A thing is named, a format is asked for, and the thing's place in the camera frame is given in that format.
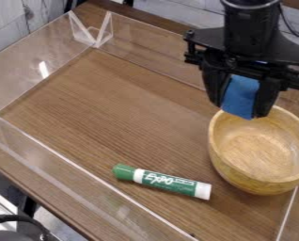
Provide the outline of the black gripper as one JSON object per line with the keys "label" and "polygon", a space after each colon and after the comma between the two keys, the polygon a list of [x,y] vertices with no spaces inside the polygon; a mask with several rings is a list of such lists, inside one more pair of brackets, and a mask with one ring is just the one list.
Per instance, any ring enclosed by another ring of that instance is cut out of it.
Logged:
{"label": "black gripper", "polygon": [[252,52],[253,46],[243,45],[247,52],[224,47],[224,30],[208,28],[188,30],[184,62],[197,65],[209,102],[220,107],[229,75],[236,74],[260,81],[253,102],[253,118],[263,118],[277,99],[280,91],[299,90],[299,45],[276,33],[267,51]]}

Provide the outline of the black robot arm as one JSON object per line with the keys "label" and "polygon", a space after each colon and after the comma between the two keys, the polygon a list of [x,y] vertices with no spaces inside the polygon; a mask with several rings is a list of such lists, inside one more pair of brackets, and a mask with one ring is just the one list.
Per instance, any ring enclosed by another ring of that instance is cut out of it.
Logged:
{"label": "black robot arm", "polygon": [[279,29],[281,0],[220,0],[224,25],[191,29],[184,61],[199,67],[209,102],[247,120],[263,118],[279,93],[299,90],[299,45]]}

